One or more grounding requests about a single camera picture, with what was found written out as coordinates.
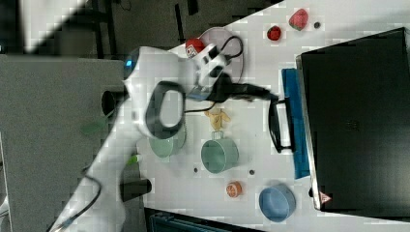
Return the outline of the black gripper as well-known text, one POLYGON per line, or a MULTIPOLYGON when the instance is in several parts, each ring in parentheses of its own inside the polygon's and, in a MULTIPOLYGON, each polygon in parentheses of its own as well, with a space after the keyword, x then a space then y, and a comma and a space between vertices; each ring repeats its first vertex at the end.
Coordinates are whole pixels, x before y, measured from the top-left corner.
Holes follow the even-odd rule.
POLYGON ((270 90, 251 84, 246 87, 245 84, 233 83, 230 75, 225 72, 220 75, 213 85, 211 93, 207 97, 207 101, 222 103, 228 99, 239 99, 244 93, 252 98, 273 102, 278 101, 278 96, 270 90))

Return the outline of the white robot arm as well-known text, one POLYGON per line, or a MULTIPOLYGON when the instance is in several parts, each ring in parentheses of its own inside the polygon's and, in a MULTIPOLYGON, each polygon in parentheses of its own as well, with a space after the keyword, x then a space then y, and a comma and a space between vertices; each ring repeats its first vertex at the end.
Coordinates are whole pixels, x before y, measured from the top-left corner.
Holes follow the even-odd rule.
POLYGON ((247 83, 234 83, 224 71, 231 56, 207 45, 194 56, 142 46, 126 65, 128 95, 93 162, 58 218, 46 232, 121 232, 126 219, 120 183, 136 144, 143 138, 167 139, 185 124, 186 101, 223 103, 229 99, 278 96, 247 83))

